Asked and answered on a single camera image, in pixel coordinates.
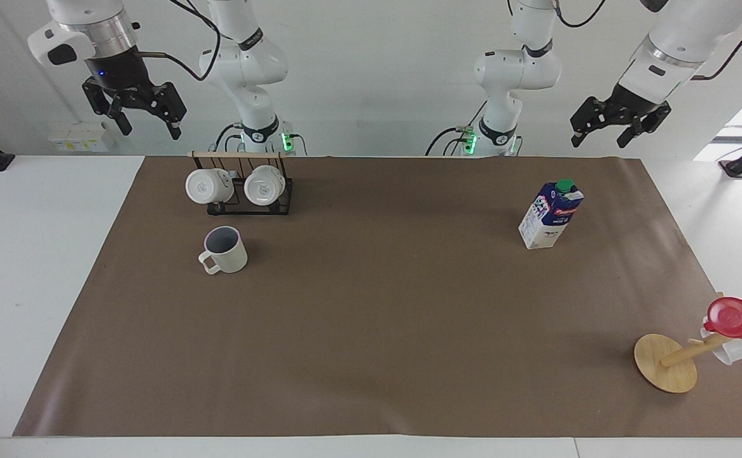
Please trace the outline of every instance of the white cup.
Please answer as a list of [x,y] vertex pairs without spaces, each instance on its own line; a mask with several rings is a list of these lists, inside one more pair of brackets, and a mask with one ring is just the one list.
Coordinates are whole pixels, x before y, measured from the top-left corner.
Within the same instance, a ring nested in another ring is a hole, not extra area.
[[[704,328],[701,328],[700,331],[701,337],[704,339],[713,335],[713,333],[710,333],[710,331],[705,330]],[[726,342],[724,345],[713,350],[713,354],[720,362],[725,363],[727,366],[731,366],[732,363],[742,359],[742,340],[734,339]]]
[[[246,266],[247,256],[244,241],[235,227],[216,227],[204,237],[205,252],[198,256],[198,261],[210,275],[219,272],[233,274]],[[207,259],[212,258],[215,265],[207,266]]]
[[271,205],[283,191],[286,191],[286,179],[272,165],[256,167],[244,183],[244,194],[254,205]]
[[184,190],[197,204],[226,202],[235,194],[229,172],[224,169],[197,169],[187,176]]

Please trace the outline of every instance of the green bottle cap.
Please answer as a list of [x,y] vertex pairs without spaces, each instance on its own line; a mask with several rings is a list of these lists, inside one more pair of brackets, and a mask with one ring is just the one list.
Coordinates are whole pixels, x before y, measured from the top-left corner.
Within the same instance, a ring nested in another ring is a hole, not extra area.
[[554,185],[554,189],[561,194],[571,192],[572,188],[574,188],[574,180],[572,179],[562,179]]

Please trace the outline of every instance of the round wooden base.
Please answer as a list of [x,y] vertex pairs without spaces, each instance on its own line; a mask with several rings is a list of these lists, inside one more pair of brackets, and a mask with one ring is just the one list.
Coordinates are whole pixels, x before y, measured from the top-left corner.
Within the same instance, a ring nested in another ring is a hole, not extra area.
[[636,342],[633,359],[636,367],[647,381],[668,393],[687,393],[696,386],[696,365],[693,359],[686,359],[671,368],[665,368],[662,357],[681,350],[682,346],[670,337],[648,334]]

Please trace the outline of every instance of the mug handle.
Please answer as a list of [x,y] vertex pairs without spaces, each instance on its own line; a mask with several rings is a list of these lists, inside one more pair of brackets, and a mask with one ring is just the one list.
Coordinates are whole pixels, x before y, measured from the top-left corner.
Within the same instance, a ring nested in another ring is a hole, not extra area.
[[219,273],[221,271],[221,267],[219,267],[217,264],[215,264],[213,267],[208,267],[207,263],[205,262],[212,255],[213,253],[210,253],[208,251],[205,251],[204,253],[200,253],[200,255],[198,255],[198,261],[199,263],[202,264],[202,266],[204,266],[204,270],[206,270],[208,274],[215,275],[216,273]]

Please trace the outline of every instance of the wooden peg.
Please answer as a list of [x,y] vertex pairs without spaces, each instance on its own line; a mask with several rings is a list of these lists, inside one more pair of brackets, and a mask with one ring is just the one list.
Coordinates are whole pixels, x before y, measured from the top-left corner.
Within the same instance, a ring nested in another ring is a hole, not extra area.
[[725,343],[731,341],[727,336],[722,336],[720,334],[713,334],[710,337],[707,337],[703,341],[701,341],[704,345],[693,345],[688,346],[686,348],[682,348],[682,350],[674,351],[671,354],[668,354],[665,357],[662,357],[661,364],[665,368],[672,368],[678,363],[681,363],[685,359],[691,359],[692,357],[699,356],[700,354],[708,353],[709,351],[713,351],[716,348],[719,348],[721,345],[724,345]]

